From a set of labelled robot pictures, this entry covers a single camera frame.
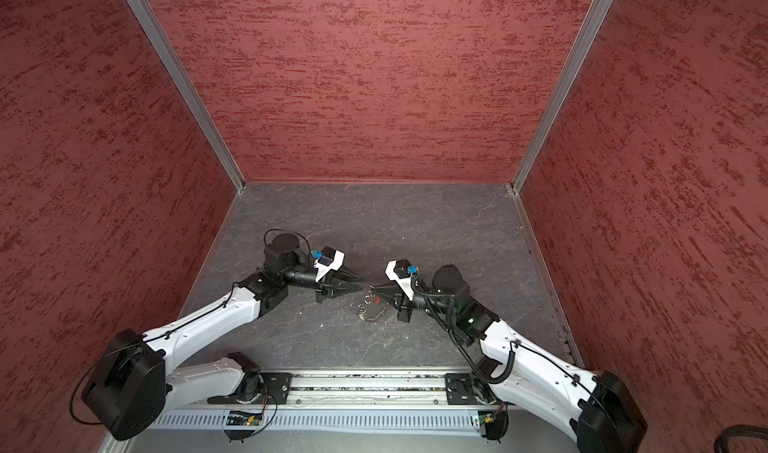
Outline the aluminium front rail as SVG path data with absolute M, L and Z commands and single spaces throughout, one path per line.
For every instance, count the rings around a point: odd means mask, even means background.
M 294 370 L 287 405 L 311 406 L 320 404 L 376 405 L 376 404 L 436 404 L 448 405 L 443 376 L 452 371 L 426 370 Z M 181 368 L 164 382 L 163 413 L 235 392 L 246 377 L 235 376 L 235 369 L 225 362 Z M 520 407 L 575 408 L 588 398 L 587 391 L 572 383 L 576 376 L 556 373 L 538 384 L 520 375 L 512 374 L 506 381 L 510 386 L 494 387 L 503 400 L 511 400 Z

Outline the left aluminium corner post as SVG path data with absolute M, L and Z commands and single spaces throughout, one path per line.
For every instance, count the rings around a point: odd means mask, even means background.
M 160 21 L 153 12 L 148 0 L 125 0 L 139 22 L 144 34 L 170 75 L 178 92 L 182 96 L 197 125 L 213 149 L 219 163 L 232 182 L 236 194 L 241 195 L 246 187 L 246 180 L 223 137 L 216 127 L 210 113 L 180 58 L 163 30 Z

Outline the right aluminium corner post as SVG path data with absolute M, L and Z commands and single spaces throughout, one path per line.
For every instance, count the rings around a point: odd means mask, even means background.
M 511 191 L 513 195 L 519 195 L 521 193 L 525 181 L 534 166 L 536 158 L 546 142 L 550 130 L 578 77 L 583 63 L 613 2 L 614 0 L 592 0 L 561 73 L 559 74 L 552 95 L 543 111 L 514 179 L 511 182 Z

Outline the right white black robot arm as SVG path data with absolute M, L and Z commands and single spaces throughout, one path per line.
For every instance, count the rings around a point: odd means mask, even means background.
M 581 452 L 639 450 L 648 424 L 619 376 L 579 368 L 525 338 L 472 296 L 452 264 L 426 282 L 408 261 L 393 260 L 386 276 L 371 293 L 404 322 L 416 310 L 433 318 L 500 402 L 558 428 Z

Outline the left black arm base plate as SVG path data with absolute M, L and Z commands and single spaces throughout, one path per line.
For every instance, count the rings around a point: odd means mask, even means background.
M 211 397 L 206 402 L 210 405 L 284 405 L 293 378 L 294 375 L 287 372 L 248 373 L 234 393 Z

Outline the aluminium corner post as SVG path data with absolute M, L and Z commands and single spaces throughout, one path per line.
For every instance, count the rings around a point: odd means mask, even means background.
M 223 137 L 216 127 L 210 113 L 180 58 L 163 30 L 160 21 L 153 12 L 148 0 L 125 0 L 139 22 L 144 34 L 170 75 L 178 92 L 182 96 L 197 125 L 213 149 L 219 163 L 232 182 L 236 194 L 241 195 L 246 187 L 246 180 Z
M 552 95 L 543 111 L 514 179 L 511 182 L 511 191 L 513 195 L 519 195 L 521 193 L 525 181 L 534 166 L 536 158 L 546 142 L 550 130 L 578 77 L 583 63 L 613 2 L 614 0 L 592 0 L 561 73 L 559 74 Z

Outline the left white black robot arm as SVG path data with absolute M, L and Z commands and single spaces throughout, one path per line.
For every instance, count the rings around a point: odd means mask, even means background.
M 185 361 L 226 334 L 274 310 L 293 288 L 314 293 L 317 302 L 361 291 L 363 276 L 345 265 L 342 251 L 311 248 L 293 230 L 273 228 L 263 236 L 264 263 L 235 281 L 212 303 L 171 323 L 111 338 L 102 357 L 71 393 L 116 440 L 146 430 L 162 414 L 212 397 L 234 402 L 264 400 L 260 367 L 247 355 L 230 353 L 206 364 Z

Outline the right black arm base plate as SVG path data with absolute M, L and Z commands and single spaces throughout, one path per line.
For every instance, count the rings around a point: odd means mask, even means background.
M 502 403 L 511 408 L 520 409 L 520 406 L 511 401 L 501 399 L 493 390 L 494 387 L 510 386 L 511 382 L 505 381 L 495 385 L 484 383 L 473 373 L 446 373 L 443 376 L 446 402 L 449 406 L 500 406 Z

